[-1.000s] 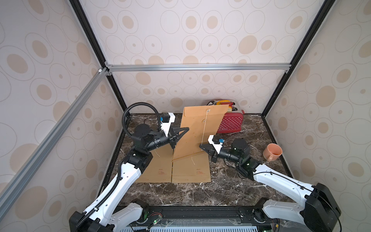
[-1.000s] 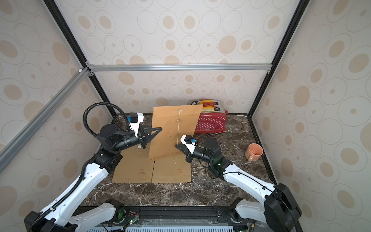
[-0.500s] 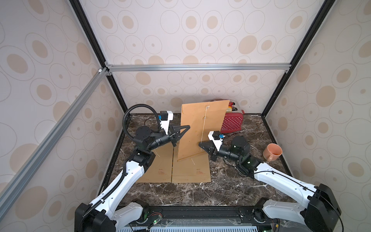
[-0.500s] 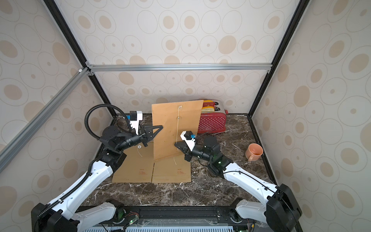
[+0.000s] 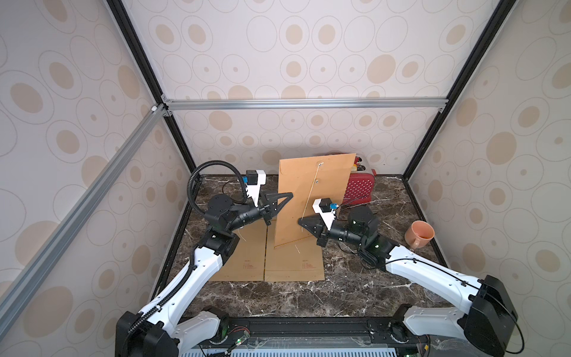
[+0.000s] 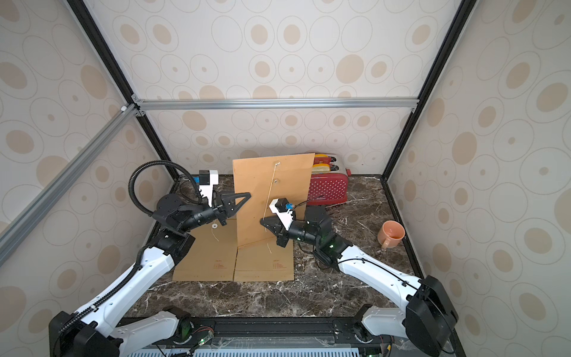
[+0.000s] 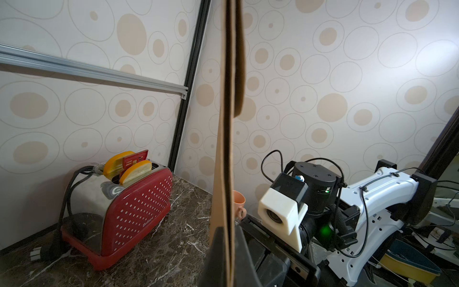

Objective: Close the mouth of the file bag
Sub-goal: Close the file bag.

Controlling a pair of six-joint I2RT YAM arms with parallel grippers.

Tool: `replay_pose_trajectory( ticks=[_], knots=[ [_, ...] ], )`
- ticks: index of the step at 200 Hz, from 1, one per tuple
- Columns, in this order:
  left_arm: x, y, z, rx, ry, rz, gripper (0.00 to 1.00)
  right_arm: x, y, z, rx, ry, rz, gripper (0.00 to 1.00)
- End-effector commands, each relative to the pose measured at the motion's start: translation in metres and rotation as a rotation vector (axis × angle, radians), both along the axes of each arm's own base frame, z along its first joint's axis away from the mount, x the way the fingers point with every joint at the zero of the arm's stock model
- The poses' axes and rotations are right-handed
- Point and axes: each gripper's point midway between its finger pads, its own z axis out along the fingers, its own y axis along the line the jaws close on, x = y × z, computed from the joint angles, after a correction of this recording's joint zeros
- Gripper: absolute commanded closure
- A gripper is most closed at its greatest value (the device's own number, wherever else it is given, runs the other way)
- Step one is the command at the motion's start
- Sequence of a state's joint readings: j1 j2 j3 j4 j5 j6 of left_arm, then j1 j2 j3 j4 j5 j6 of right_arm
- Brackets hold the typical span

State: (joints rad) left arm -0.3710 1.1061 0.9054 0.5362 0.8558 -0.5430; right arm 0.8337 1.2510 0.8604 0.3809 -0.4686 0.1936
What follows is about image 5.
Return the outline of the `brown file envelope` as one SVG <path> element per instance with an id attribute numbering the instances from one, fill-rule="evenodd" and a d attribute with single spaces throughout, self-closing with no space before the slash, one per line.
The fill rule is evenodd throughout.
<path id="1" fill-rule="evenodd" d="M 210 282 L 264 281 L 267 225 L 256 221 L 234 232 L 239 243 L 227 263 L 215 273 Z"/>
<path id="2" fill-rule="evenodd" d="M 285 245 L 275 245 L 277 222 L 267 230 L 264 280 L 266 282 L 324 281 L 322 248 L 311 237 Z"/>
<path id="3" fill-rule="evenodd" d="M 342 203 L 354 161 L 354 153 L 280 160 L 278 192 L 294 197 L 277 216 L 276 246 L 309 236 L 297 221 L 315 213 L 315 199 Z"/>

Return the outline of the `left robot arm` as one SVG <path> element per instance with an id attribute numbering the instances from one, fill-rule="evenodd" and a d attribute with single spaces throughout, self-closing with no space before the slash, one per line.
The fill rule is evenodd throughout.
<path id="1" fill-rule="evenodd" d="M 240 184 L 239 202 L 225 194 L 212 196 L 202 210 L 195 199 L 196 181 L 208 167 L 231 170 Z M 240 241 L 236 230 L 263 220 L 272 223 L 293 198 L 293 193 L 263 193 L 266 183 L 261 170 L 241 175 L 232 164 L 213 160 L 199 165 L 190 175 L 187 195 L 191 208 L 208 224 L 188 262 L 176 277 L 138 313 L 124 313 L 115 334 L 116 356 L 181 356 L 203 342 L 225 342 L 229 316 L 215 307 L 182 321 L 186 309 L 204 285 L 226 264 Z"/>

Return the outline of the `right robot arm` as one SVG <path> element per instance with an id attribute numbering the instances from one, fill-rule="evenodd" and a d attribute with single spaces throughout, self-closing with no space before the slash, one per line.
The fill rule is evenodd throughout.
<path id="1" fill-rule="evenodd" d="M 518 316 L 504 284 L 491 275 L 483 279 L 440 266 L 378 231 L 379 220 L 367 207 L 353 208 L 339 220 L 331 205 L 298 220 L 302 229 L 326 246 L 330 240 L 352 245 L 366 266 L 408 279 L 451 303 L 446 308 L 404 308 L 399 327 L 415 336 L 462 339 L 489 356 L 505 356 Z"/>

